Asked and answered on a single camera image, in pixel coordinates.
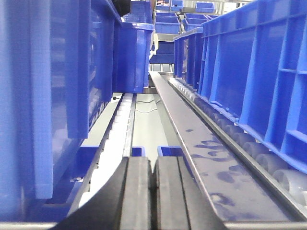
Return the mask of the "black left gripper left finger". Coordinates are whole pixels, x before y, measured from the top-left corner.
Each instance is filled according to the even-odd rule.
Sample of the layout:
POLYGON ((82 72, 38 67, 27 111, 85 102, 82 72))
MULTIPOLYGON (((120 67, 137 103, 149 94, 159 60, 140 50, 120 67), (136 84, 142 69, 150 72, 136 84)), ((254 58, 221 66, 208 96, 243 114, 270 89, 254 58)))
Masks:
POLYGON ((151 166, 146 157, 125 157, 106 184, 55 230, 151 229, 151 166))

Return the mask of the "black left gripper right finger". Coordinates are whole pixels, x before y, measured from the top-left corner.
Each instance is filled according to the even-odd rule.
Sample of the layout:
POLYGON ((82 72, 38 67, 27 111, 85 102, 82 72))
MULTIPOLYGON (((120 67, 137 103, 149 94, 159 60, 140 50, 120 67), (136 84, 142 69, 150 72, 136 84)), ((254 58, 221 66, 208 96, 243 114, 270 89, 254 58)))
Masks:
POLYGON ((158 157, 154 169, 155 230, 225 230, 208 198, 203 197, 182 157, 158 157))

